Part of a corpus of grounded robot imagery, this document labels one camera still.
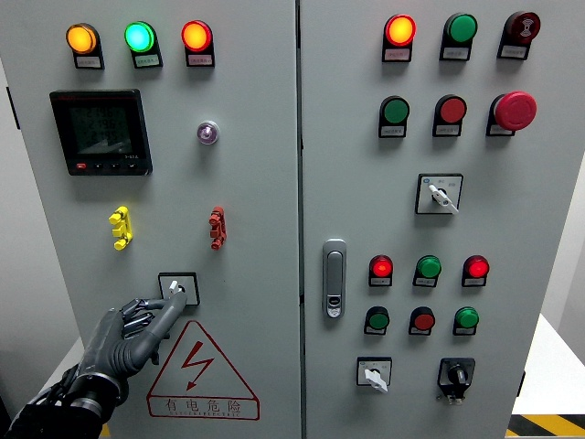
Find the robotic hand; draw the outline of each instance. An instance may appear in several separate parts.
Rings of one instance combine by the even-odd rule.
[[[185,305],[186,294],[179,289],[167,300],[134,299],[119,311],[108,311],[80,364],[31,401],[5,437],[97,437],[114,408],[128,398],[128,378],[148,359],[158,364],[158,347]],[[157,316],[138,314],[154,309],[161,310]]]

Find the electrical hazard sign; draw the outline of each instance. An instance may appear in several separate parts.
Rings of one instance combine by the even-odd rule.
[[[153,417],[260,419],[258,397],[196,320],[185,325],[146,400]]]

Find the yellow connector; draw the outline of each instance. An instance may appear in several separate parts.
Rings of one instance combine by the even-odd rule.
[[[110,215],[109,220],[113,226],[112,236],[114,238],[120,238],[113,244],[113,248],[117,251],[124,250],[133,238],[128,208],[120,206]]]

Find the green push button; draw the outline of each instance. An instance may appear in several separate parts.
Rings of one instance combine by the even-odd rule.
[[[384,107],[384,117],[390,123],[401,123],[409,116],[409,105],[401,98],[388,101]]]
[[[390,319],[384,314],[374,314],[369,318],[369,325],[374,329],[384,329],[390,324]]]
[[[475,311],[475,308],[466,306],[457,311],[455,321],[460,327],[475,327],[479,323],[479,315],[477,314],[477,311]]]
[[[436,256],[424,256],[417,263],[417,271],[422,277],[432,279],[433,277],[437,277],[441,272],[441,262]]]
[[[477,33],[477,21],[469,14],[456,14],[450,18],[447,35],[458,43],[466,43]]]

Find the gray metal panel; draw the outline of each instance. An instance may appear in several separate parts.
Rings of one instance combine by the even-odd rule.
[[[59,262],[84,340],[110,307],[157,296],[159,272],[198,274],[201,306],[161,346],[168,355],[188,319],[221,346],[261,402],[253,421],[151,418],[146,393],[160,367],[130,380],[112,418],[120,437],[300,435],[299,286],[294,1],[6,1],[0,53],[23,127]],[[217,66],[190,70],[180,31],[206,21]],[[153,25],[165,66],[135,70],[123,41],[134,20]],[[89,22],[105,71],[75,70],[65,31]],[[154,172],[149,177],[70,177],[48,94],[137,88]],[[205,120],[221,130],[199,145]],[[129,207],[135,238],[112,245],[110,214]],[[228,240],[210,250],[207,219],[226,211]],[[221,381],[213,367],[206,374]]]
[[[518,10],[542,19],[525,62],[496,60],[502,27]],[[307,437],[400,439],[503,437],[547,288],[585,127],[582,2],[446,0],[302,4],[303,205]],[[471,60],[439,62],[441,32],[456,12],[479,22]],[[418,25],[412,62],[382,65],[382,32],[394,14]],[[513,138],[486,138],[492,100],[525,90],[536,120]],[[459,138],[432,138],[441,96],[468,105]],[[378,109],[390,95],[410,105],[407,137],[377,136]],[[415,216],[419,173],[462,173],[461,213]],[[346,313],[321,312],[323,243],[347,243]],[[380,253],[395,263],[393,286],[370,289],[367,265]],[[417,260],[435,254],[435,289],[414,288]],[[487,286],[461,288],[465,259],[491,263]],[[363,334],[366,311],[385,306],[384,337]],[[430,337],[408,336],[410,312],[429,306]],[[453,337],[455,311],[477,308],[474,337]],[[391,356],[388,395],[355,382],[356,357]],[[473,357],[473,384],[461,407],[445,405],[437,374],[443,357]]]

